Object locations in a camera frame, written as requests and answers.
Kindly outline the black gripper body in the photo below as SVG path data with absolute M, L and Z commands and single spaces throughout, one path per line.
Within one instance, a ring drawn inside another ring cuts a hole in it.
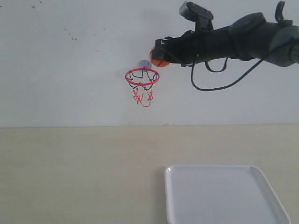
M 193 32 L 173 38 L 172 55 L 182 60 L 182 64 L 232 57 L 234 41 L 228 30 L 229 26 L 226 26 L 208 32 Z

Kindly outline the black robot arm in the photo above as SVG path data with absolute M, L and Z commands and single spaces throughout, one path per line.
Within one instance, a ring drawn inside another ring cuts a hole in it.
M 186 1 L 179 9 L 185 19 L 195 23 L 180 37 L 157 39 L 150 52 L 154 65 L 159 62 L 191 66 L 230 58 L 241 61 L 264 59 L 288 67 L 299 62 L 299 27 L 283 17 L 284 1 L 275 11 L 276 22 L 267 22 L 261 12 L 248 14 L 230 26 L 214 29 L 211 11 Z

